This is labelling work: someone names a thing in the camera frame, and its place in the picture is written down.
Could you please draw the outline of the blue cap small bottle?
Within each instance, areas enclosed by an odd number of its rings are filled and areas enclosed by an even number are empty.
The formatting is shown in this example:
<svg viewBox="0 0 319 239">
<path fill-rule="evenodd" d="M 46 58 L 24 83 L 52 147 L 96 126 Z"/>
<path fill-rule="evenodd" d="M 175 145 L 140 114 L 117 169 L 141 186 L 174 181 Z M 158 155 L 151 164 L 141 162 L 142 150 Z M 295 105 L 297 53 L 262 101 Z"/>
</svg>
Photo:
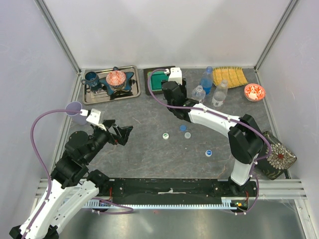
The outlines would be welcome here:
<svg viewBox="0 0 319 239">
<path fill-rule="evenodd" d="M 206 92 L 201 85 L 198 85 L 191 92 L 191 99 L 196 100 L 201 104 L 204 102 L 205 96 L 206 96 Z"/>
</svg>

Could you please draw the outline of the blue label plastic bottle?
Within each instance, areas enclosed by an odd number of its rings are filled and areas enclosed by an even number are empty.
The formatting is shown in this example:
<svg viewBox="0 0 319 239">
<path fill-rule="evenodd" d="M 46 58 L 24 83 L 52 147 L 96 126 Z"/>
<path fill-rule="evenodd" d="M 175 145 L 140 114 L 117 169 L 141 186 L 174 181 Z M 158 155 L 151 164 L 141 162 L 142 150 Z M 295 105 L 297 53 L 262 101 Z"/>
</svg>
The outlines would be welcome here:
<svg viewBox="0 0 319 239">
<path fill-rule="evenodd" d="M 203 87 L 206 95 L 209 95 L 212 85 L 213 85 L 213 68 L 211 66 L 208 66 L 203 73 L 200 85 Z"/>
</svg>

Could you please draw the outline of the white cap clear bottle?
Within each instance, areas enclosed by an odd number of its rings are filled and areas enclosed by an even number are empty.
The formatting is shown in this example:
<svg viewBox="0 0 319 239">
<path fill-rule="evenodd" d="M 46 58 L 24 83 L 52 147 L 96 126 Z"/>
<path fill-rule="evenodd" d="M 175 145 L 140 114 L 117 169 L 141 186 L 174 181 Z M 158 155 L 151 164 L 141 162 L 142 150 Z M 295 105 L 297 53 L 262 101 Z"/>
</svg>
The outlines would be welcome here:
<svg viewBox="0 0 319 239">
<path fill-rule="evenodd" d="M 223 79 L 220 84 L 216 87 L 213 97 L 212 104 L 214 107 L 220 107 L 223 105 L 228 92 L 228 81 Z"/>
</svg>

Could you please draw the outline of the white green Cestbon cap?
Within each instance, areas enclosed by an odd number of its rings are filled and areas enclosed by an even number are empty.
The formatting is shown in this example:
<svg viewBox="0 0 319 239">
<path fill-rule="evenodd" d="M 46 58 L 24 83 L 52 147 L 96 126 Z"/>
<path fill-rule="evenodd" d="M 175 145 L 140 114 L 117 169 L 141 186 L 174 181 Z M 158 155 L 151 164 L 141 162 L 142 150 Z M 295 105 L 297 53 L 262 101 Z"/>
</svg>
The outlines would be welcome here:
<svg viewBox="0 0 319 239">
<path fill-rule="evenodd" d="M 164 140 L 169 139 L 169 134 L 165 132 L 165 133 L 162 135 L 162 138 L 163 138 Z"/>
</svg>

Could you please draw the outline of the blue white Pocari cap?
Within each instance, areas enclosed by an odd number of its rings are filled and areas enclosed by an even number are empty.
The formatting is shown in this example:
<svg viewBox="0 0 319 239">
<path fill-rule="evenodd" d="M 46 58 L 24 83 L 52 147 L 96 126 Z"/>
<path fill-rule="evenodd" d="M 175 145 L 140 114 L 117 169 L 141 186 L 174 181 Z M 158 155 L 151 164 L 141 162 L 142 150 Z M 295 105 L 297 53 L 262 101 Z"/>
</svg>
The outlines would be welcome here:
<svg viewBox="0 0 319 239">
<path fill-rule="evenodd" d="M 207 151 L 205 152 L 205 155 L 206 155 L 207 157 L 211 157 L 211 156 L 212 156 L 212 151 L 211 151 L 211 150 L 207 150 Z"/>
</svg>

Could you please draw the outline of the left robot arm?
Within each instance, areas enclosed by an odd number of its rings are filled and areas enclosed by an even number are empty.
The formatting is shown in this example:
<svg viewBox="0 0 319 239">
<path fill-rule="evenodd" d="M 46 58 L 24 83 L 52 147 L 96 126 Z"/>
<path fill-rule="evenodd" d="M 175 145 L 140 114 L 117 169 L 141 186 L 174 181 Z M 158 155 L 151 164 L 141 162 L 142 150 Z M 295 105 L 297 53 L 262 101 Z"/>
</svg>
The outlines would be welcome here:
<svg viewBox="0 0 319 239">
<path fill-rule="evenodd" d="M 57 239 L 69 221 L 93 197 L 109 192 L 111 181 L 88 165 L 107 144 L 125 145 L 133 126 L 120 127 L 115 120 L 105 120 L 93 127 L 93 134 L 76 131 L 65 144 L 62 157 L 51 175 L 51 184 L 25 223 L 13 227 L 13 239 Z"/>
</svg>

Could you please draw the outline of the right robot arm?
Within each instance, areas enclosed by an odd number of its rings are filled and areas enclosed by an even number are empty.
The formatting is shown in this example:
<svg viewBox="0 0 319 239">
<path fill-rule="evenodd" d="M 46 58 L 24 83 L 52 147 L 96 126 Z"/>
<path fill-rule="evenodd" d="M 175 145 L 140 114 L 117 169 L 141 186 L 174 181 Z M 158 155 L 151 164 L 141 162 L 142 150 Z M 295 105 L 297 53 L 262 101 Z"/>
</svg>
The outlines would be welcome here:
<svg viewBox="0 0 319 239">
<path fill-rule="evenodd" d="M 181 84 L 163 82 L 161 88 L 168 110 L 178 119 L 203 125 L 228 138 L 231 154 L 235 158 L 228 190 L 234 196 L 244 193 L 253 163 L 266 141 L 254 118 L 247 114 L 243 117 L 223 114 L 188 98 L 185 80 Z"/>
</svg>

